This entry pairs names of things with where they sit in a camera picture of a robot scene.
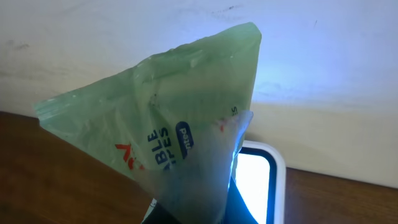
wooden table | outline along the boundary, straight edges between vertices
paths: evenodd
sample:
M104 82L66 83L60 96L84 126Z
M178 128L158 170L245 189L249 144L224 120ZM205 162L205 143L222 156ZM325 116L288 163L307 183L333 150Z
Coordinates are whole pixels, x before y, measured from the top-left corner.
M151 198L127 177L0 112L0 223L140 223ZM285 223L398 223L398 190L287 170Z

red lettering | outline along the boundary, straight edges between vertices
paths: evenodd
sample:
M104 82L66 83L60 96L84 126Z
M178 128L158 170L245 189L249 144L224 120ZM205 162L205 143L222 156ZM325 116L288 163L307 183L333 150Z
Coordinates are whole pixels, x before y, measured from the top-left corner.
M116 144L115 146L116 146L116 149L126 150L126 152L124 153L123 159L125 162L127 162L127 159L130 157L130 153L131 153L131 144L128 144L128 145Z

